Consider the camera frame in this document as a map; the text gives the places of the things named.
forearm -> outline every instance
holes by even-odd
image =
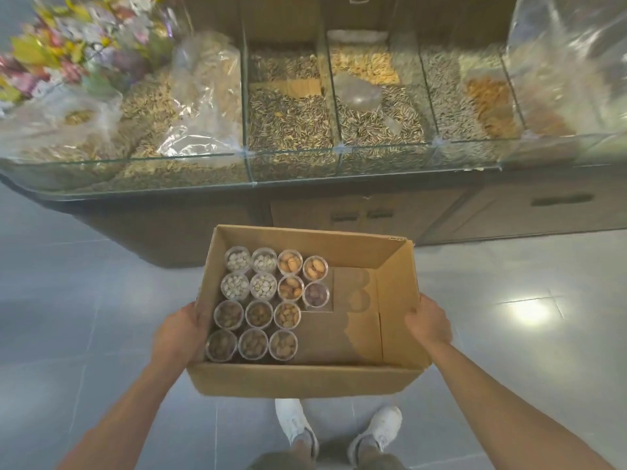
[[[447,343],[426,346],[497,470],[602,469],[603,458]]]
[[[184,367],[151,362],[94,429],[64,458],[57,470],[132,470],[168,390]]]

white sneaker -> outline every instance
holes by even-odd
[[[370,425],[364,433],[359,434],[349,445],[349,461],[353,467],[357,467],[357,450],[359,442],[364,437],[372,435],[379,450],[383,451],[398,435],[403,422],[403,414],[395,405],[388,405],[378,410],[370,420]]]
[[[307,422],[303,406],[300,399],[275,399],[275,407],[277,408],[278,422],[281,429],[286,434],[290,445],[294,443],[296,437],[301,435],[307,429],[312,435],[312,458],[318,458],[320,444],[316,438],[312,427]]]

plastic cup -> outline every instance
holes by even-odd
[[[237,264],[232,264],[230,266],[229,259],[231,258],[231,254],[239,254],[240,252],[246,252],[246,255],[248,256],[248,263],[243,267],[239,267],[239,265]],[[231,247],[231,249],[224,253],[224,265],[227,269],[229,269],[230,272],[245,274],[250,270],[250,252],[248,252],[248,249],[243,245],[236,245],[235,247]]]
[[[299,276],[286,275],[278,282],[278,296],[284,302],[296,303],[305,290],[305,284]]]
[[[239,312],[239,316],[237,317],[237,323],[230,326],[225,323],[225,320],[233,320],[232,318],[227,318],[225,316],[229,308],[231,308],[233,311],[235,311],[236,309],[237,312]],[[244,308],[238,301],[224,300],[223,302],[220,302],[216,309],[213,311],[213,321],[216,323],[216,325],[225,330],[237,330],[242,322],[244,322]]]
[[[290,259],[293,256],[293,259],[296,260],[295,264],[298,265],[298,268],[295,268],[294,271],[290,268],[289,263],[285,260],[286,258]],[[283,265],[283,269],[287,267],[288,271],[283,270],[281,268]],[[278,270],[282,276],[287,275],[297,275],[300,270],[303,268],[303,256],[300,255],[300,252],[295,251],[294,249],[286,249],[285,251],[278,254]]]
[[[260,360],[268,352],[268,335],[259,328],[251,328],[239,337],[238,350],[239,354],[246,360]]]
[[[233,278],[233,283],[229,285],[230,284],[229,278],[231,277]],[[243,285],[241,287],[238,287],[241,290],[239,294],[233,293],[234,292],[233,284],[237,282],[237,279],[239,279],[240,281],[243,281],[243,282],[239,282],[239,284]],[[226,276],[224,276],[224,278],[222,279],[222,283],[220,284],[220,290],[222,291],[222,295],[224,295],[224,297],[226,297],[227,300],[237,300],[241,302],[248,296],[248,292],[250,292],[250,282],[248,281],[248,277],[245,276],[244,274],[231,272],[230,274],[227,274]]]
[[[256,320],[259,320],[259,318],[251,318],[251,311],[255,311],[256,308],[261,308],[261,307],[265,307],[268,310],[268,319],[265,321],[265,323],[256,321]],[[253,300],[246,307],[245,317],[246,317],[246,323],[252,326],[253,328],[261,328],[261,329],[268,328],[268,326],[272,323],[272,319],[274,318],[274,310],[272,309],[272,306],[270,302],[268,301]]]
[[[305,309],[310,311],[319,310],[329,302],[330,297],[329,287],[322,282],[311,282],[307,284],[303,292]]]
[[[260,256],[270,256],[270,260],[271,260],[273,265],[271,267],[268,267],[268,266],[261,266],[261,267],[256,266],[255,265],[255,260],[257,260]],[[253,268],[253,270],[255,272],[268,272],[270,274],[273,274],[274,271],[277,270],[277,264],[278,264],[277,253],[274,252],[269,247],[260,247],[255,252],[253,252],[253,257],[250,260],[250,264],[251,264],[251,267]]]
[[[211,333],[204,347],[207,358],[214,363],[226,363],[233,359],[238,349],[238,340],[233,332],[218,330]]]
[[[269,282],[268,291],[255,290],[255,284],[258,282]],[[250,292],[253,297],[258,298],[260,300],[270,300],[274,297],[275,293],[277,293],[277,279],[275,276],[268,272],[259,272],[252,279],[250,279]]]
[[[285,325],[285,322],[281,320],[281,316],[283,315],[282,312],[286,307],[296,307],[297,310],[297,318],[296,321],[292,321],[292,323],[288,326]],[[300,311],[300,308],[298,307],[298,305],[296,305],[295,303],[287,303],[287,302],[281,302],[280,304],[277,305],[277,307],[275,308],[275,312],[274,312],[274,320],[275,323],[277,324],[277,326],[279,328],[281,328],[282,330],[293,330],[294,328],[296,328],[298,326],[298,324],[300,323],[300,319],[302,317],[302,313]]]
[[[318,266],[318,268],[324,267],[324,270],[319,271],[316,269],[315,266]],[[308,282],[318,282],[320,280],[323,280],[327,276],[328,273],[329,273],[329,264],[327,264],[327,261],[324,260],[324,258],[321,258],[320,256],[308,257],[307,260],[303,262],[303,277]]]
[[[278,348],[278,345],[281,342],[281,340],[287,337],[294,338],[294,351],[292,351],[288,355],[284,355],[284,352],[282,353],[280,351],[280,348]],[[293,332],[290,332],[289,330],[277,330],[270,337],[270,355],[277,361],[289,361],[296,355],[297,351],[298,351],[298,338],[296,337],[296,335],[293,334]]]

gray tile floor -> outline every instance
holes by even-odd
[[[0,469],[51,469],[137,376],[201,270],[153,267],[2,188],[0,218]],[[627,468],[627,231],[424,247],[416,265],[465,353]],[[434,368],[397,395],[305,409],[326,441],[385,402],[404,413],[390,450],[405,465],[491,468]],[[202,397],[183,375],[138,468],[238,470],[285,446],[271,400]]]

nut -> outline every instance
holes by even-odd
[[[257,271],[271,272],[277,267],[277,259],[271,254],[258,254],[255,256],[253,266]]]
[[[272,309],[265,303],[255,303],[247,314],[252,326],[265,326],[272,321]]]
[[[300,269],[302,262],[300,257],[291,252],[281,255],[281,260],[278,263],[278,268],[285,274],[294,274]]]
[[[241,335],[239,351],[245,358],[254,360],[263,356],[266,351],[267,343],[268,338],[263,331],[252,329],[244,335]]]
[[[277,291],[277,280],[266,272],[259,272],[250,281],[253,295],[259,298],[272,298]]]
[[[241,321],[241,307],[231,301],[223,301],[216,313],[216,323],[222,328],[232,328]]]
[[[248,294],[248,285],[248,279],[245,275],[229,274],[223,283],[222,292],[225,297],[236,299]]]
[[[218,330],[209,337],[207,353],[215,361],[227,361],[233,355],[237,339],[232,333]]]
[[[246,251],[231,252],[229,258],[226,261],[226,267],[232,272],[237,272],[245,269],[250,264],[250,255]]]
[[[311,306],[323,306],[329,296],[329,289],[323,283],[311,283],[305,288],[305,300]]]
[[[270,342],[272,354],[280,360],[288,360],[296,354],[296,338],[292,333],[276,332]]]
[[[294,328],[300,321],[300,310],[292,303],[282,303],[277,307],[276,321],[282,328]]]
[[[317,258],[309,258],[303,265],[305,276],[311,281],[322,279],[327,273],[327,266],[322,260]]]
[[[283,300],[298,300],[303,294],[303,283],[296,277],[286,277],[278,286],[278,294]]]

